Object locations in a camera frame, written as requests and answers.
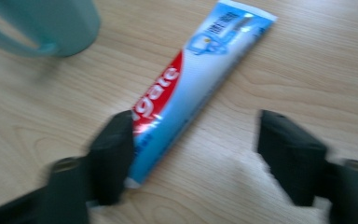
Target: wooden table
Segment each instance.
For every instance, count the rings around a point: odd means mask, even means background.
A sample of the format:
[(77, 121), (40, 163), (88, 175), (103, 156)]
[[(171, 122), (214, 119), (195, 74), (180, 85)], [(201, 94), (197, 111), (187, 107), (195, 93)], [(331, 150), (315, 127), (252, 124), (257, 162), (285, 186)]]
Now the wooden table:
[[(69, 58), (0, 50), (0, 204), (80, 156), (131, 108), (215, 1), (96, 0), (96, 42)], [(358, 1), (255, 1), (279, 17), (140, 189), (92, 210), (92, 223), (325, 223), (326, 202), (291, 205), (255, 153), (259, 109), (294, 119), (358, 160)], [(15, 32), (0, 21), (7, 32)]]

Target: wood grain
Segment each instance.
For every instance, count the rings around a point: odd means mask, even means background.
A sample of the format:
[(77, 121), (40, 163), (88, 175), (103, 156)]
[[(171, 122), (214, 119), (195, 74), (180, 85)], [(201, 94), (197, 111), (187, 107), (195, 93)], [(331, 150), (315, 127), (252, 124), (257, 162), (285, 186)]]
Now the wood grain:
[[(43, 184), (57, 159), (84, 154), (113, 114), (153, 82), (215, 1), (96, 0), (96, 42), (69, 58), (0, 50), (0, 204)], [(358, 1), (255, 1), (279, 17), (145, 185), (92, 223), (326, 223), (291, 205), (255, 153), (257, 111), (281, 112), (358, 160)], [(1, 29), (21, 35), (0, 21)]]

